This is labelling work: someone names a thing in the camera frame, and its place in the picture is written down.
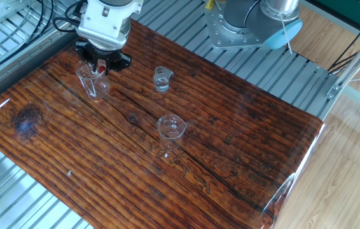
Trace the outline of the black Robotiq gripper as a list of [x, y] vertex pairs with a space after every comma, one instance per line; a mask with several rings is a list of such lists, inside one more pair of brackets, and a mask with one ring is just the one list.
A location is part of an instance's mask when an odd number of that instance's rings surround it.
[[75, 42], [74, 50], [86, 62], [92, 72], [97, 71], [98, 60], [106, 62], [108, 71], [121, 71], [131, 65], [132, 57], [121, 50], [105, 51], [92, 46], [89, 42]]

